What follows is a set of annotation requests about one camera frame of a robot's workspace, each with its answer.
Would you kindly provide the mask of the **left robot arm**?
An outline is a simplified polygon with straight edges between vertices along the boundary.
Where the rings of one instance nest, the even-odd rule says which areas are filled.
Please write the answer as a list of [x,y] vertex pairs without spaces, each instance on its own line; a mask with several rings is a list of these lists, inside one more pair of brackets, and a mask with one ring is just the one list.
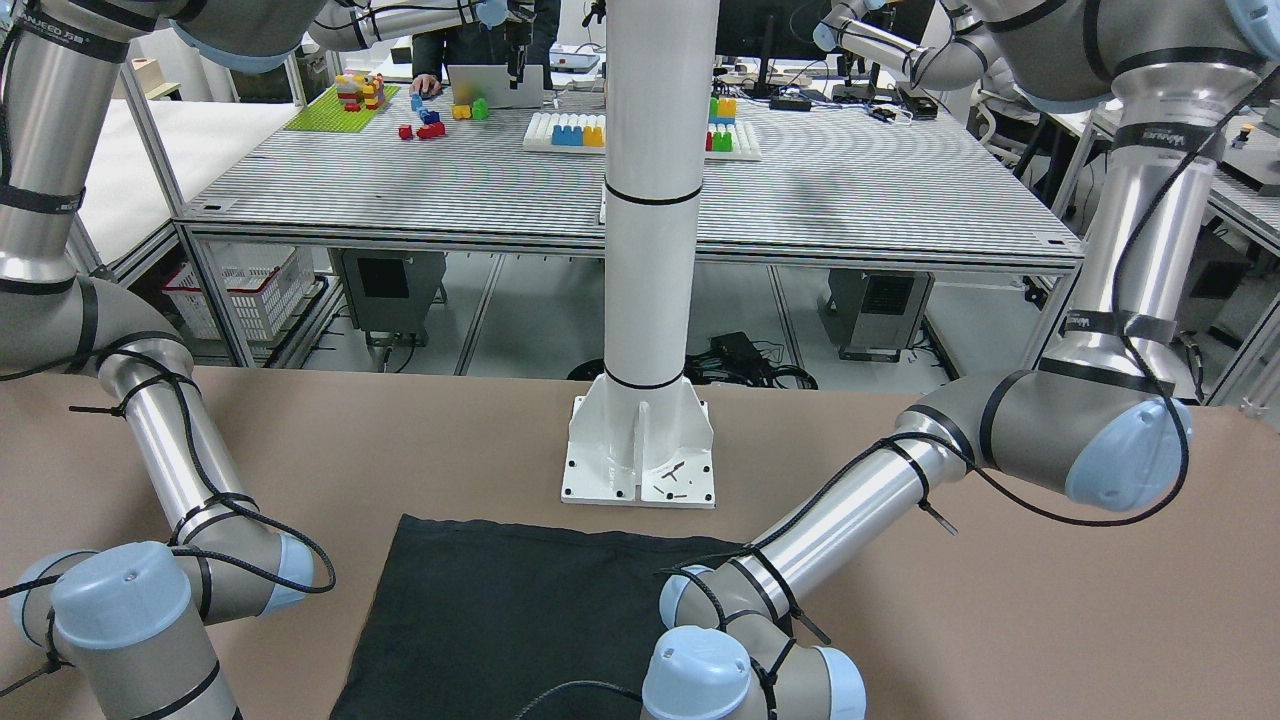
[[954,38],[1007,63],[1042,111],[1116,99],[1108,174],[1060,327],[1034,366],[920,398],[764,536],[671,568],[645,719],[861,719],[852,661],[781,623],[797,600],[931,492],[1010,477],[1140,521],[1185,482],[1178,307],[1226,123],[1277,64],[1275,1],[951,1]]

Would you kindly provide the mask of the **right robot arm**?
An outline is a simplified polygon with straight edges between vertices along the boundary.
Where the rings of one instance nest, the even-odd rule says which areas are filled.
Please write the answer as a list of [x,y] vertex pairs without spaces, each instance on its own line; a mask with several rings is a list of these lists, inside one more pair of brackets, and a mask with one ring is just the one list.
[[96,379],[140,447],[164,542],[56,553],[6,591],[13,620],[76,667],[109,719],[238,719],[207,625],[274,612],[335,582],[326,555],[260,512],[195,382],[189,350],[131,291],[78,272],[70,228],[131,44],[168,20],[205,56],[278,67],[320,1],[19,1],[3,40],[3,379]]

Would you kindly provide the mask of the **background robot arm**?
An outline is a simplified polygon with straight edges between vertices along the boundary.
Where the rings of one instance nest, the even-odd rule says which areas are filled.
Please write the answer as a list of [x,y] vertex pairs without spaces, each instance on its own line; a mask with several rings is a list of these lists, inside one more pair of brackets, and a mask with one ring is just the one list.
[[1004,56],[995,36],[965,1],[941,1],[950,35],[940,46],[923,46],[877,28],[864,17],[887,1],[832,1],[812,32],[823,51],[845,50],[905,79],[911,87],[954,91],[977,83]]

